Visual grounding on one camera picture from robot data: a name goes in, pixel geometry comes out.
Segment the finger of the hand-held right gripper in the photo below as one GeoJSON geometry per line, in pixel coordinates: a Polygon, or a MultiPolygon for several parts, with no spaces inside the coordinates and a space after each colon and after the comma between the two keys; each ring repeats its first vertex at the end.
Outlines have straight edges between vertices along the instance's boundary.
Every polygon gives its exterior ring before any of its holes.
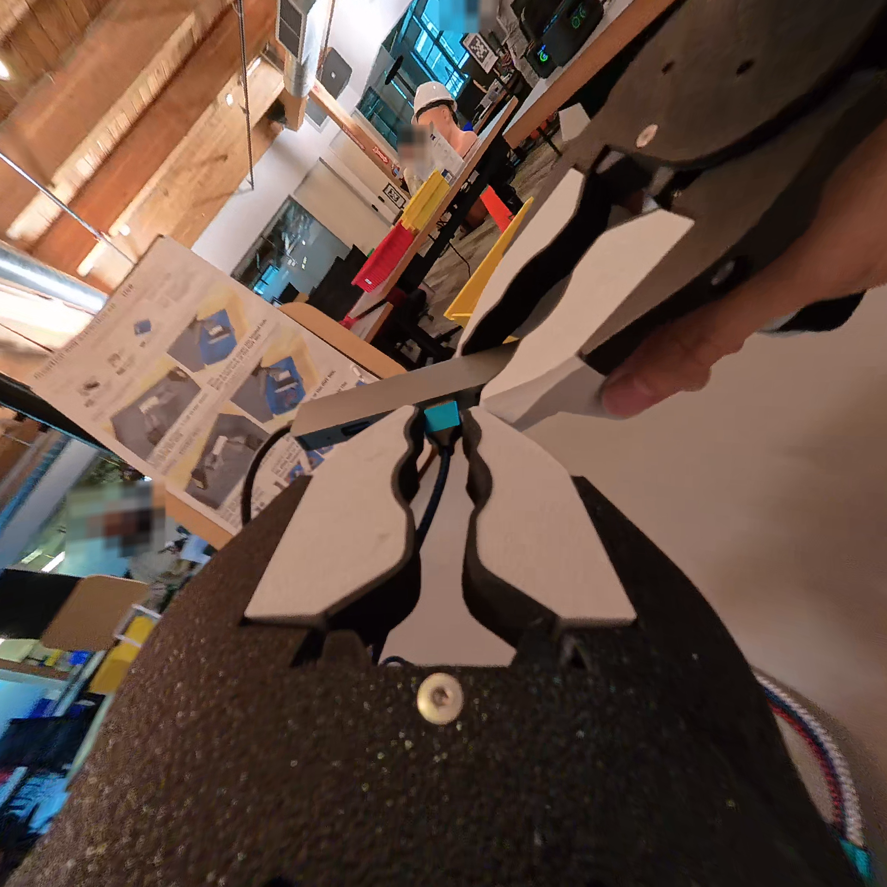
{"type": "Polygon", "coordinates": [[[606,231],[579,261],[547,317],[521,340],[516,360],[561,361],[589,350],[693,228],[689,216],[659,209],[606,231]]]}
{"type": "Polygon", "coordinates": [[[496,348],[518,333],[604,233],[613,207],[633,196],[643,201],[651,179],[636,161],[614,161],[604,171],[563,169],[483,288],[458,356],[496,348]]]}

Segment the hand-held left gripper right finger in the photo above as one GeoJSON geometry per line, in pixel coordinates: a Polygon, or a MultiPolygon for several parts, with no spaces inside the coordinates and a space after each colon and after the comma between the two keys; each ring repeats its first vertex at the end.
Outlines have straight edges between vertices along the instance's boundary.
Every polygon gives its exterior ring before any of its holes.
{"type": "Polygon", "coordinates": [[[636,610],[569,471],[480,407],[463,431],[473,509],[462,589],[476,621],[514,649],[530,634],[631,625],[636,610]]]}

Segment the orange traffic cone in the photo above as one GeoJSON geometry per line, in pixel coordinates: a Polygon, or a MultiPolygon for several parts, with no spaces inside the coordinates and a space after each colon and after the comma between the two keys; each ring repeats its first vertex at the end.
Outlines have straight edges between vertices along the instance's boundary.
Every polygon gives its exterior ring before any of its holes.
{"type": "Polygon", "coordinates": [[[487,186],[480,196],[480,201],[495,225],[501,232],[505,232],[515,218],[515,211],[504,203],[502,198],[491,187],[487,186]]]}

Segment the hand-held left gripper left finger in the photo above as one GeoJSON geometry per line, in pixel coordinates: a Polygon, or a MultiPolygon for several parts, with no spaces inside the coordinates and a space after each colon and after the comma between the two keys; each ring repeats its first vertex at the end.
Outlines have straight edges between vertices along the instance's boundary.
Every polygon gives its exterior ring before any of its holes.
{"type": "Polygon", "coordinates": [[[424,439],[422,410],[404,406],[334,449],[308,479],[248,622],[352,631],[384,647],[419,598],[412,501],[424,439]]]}

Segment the mannequin with white hard hat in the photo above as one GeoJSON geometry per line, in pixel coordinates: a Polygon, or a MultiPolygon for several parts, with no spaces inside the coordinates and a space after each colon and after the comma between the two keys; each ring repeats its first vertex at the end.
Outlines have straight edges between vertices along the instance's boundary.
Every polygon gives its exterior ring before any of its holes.
{"type": "Polygon", "coordinates": [[[460,127],[456,101],[442,83],[420,84],[413,105],[411,123],[398,133],[398,151],[410,194],[416,194],[434,171],[451,182],[478,139],[474,132],[460,127]]]}

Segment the yellow plastic bin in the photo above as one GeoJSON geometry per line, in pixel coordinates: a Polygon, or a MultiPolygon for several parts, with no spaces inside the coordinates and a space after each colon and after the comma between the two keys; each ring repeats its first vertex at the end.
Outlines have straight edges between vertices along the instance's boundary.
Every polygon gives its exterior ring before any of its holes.
{"type": "Polygon", "coordinates": [[[444,312],[444,317],[456,323],[462,329],[467,328],[468,321],[474,315],[474,311],[480,301],[484,288],[490,282],[493,272],[498,268],[505,251],[516,237],[524,218],[532,207],[535,199],[529,198],[520,211],[512,218],[491,248],[490,252],[481,261],[473,272],[468,282],[461,289],[449,308],[444,312]]]}

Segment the small yellow bin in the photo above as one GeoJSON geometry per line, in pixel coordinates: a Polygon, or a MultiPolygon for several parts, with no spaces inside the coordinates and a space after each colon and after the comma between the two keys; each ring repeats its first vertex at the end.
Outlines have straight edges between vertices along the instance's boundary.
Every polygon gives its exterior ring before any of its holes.
{"type": "Polygon", "coordinates": [[[449,193],[450,183],[438,169],[433,169],[416,194],[407,202],[399,224],[411,234],[418,234],[449,193]]]}

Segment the grey usb hub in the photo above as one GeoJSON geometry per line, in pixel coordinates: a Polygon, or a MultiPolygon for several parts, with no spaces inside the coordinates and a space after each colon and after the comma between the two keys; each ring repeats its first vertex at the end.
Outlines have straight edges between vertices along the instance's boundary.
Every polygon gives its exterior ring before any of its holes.
{"type": "Polygon", "coordinates": [[[404,406],[425,410],[454,402],[460,410],[474,407],[482,389],[504,369],[516,349],[516,341],[507,342],[303,402],[295,412],[291,434],[304,450],[316,450],[342,444],[404,406]]]}

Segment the printed instruction sheet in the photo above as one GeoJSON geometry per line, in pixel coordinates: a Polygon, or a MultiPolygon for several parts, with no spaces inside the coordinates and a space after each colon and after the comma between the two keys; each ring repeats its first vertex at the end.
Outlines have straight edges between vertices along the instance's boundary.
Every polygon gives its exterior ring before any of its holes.
{"type": "Polygon", "coordinates": [[[235,535],[255,455],[297,409],[379,379],[174,239],[156,238],[31,389],[235,535]]]}

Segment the red plastic bin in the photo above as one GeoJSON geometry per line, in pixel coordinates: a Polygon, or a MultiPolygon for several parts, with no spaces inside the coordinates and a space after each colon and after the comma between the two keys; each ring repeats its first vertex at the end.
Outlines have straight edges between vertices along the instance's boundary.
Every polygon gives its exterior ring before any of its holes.
{"type": "Polygon", "coordinates": [[[396,265],[414,243],[416,231],[400,222],[393,225],[387,235],[365,260],[351,284],[365,293],[371,293],[390,276],[396,265]]]}

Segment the person's right hand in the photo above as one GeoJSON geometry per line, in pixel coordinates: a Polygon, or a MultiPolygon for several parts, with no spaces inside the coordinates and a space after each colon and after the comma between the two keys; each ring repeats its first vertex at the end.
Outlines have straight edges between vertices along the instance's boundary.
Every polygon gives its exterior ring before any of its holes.
{"type": "Polygon", "coordinates": [[[601,388],[601,406],[631,418],[706,386],[715,363],[809,305],[884,286],[886,124],[825,183],[813,220],[765,269],[715,304],[651,335],[601,388]]]}

